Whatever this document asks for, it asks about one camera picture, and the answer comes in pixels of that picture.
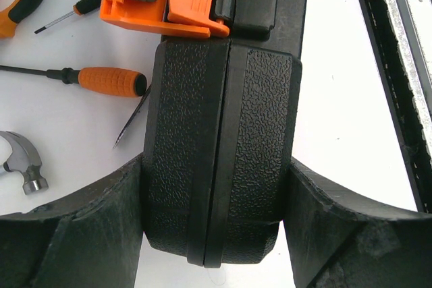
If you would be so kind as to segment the black plastic tool case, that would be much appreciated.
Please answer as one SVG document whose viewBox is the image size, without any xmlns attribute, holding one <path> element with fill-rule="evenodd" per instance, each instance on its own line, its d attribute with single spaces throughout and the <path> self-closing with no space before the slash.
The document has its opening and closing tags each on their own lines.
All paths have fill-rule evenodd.
<svg viewBox="0 0 432 288">
<path fill-rule="evenodd" d="M 144 233 L 197 266 L 256 264 L 286 204 L 306 0 L 102 0 L 161 35 L 142 154 Z"/>
</svg>

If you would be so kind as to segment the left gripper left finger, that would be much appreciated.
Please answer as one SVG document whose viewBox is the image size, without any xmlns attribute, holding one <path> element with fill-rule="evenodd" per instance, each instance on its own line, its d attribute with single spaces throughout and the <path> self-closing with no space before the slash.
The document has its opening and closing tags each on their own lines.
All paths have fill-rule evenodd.
<svg viewBox="0 0 432 288">
<path fill-rule="evenodd" d="M 133 287 L 140 158 L 58 200 L 1 217 L 2 287 Z"/>
</svg>

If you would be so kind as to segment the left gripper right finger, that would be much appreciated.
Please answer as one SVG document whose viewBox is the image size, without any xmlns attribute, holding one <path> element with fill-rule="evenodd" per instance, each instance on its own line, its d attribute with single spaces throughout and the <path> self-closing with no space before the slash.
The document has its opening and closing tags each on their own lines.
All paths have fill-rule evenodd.
<svg viewBox="0 0 432 288">
<path fill-rule="evenodd" d="M 372 200 L 296 159 L 283 219 L 297 287 L 430 287 L 431 215 Z"/>
</svg>

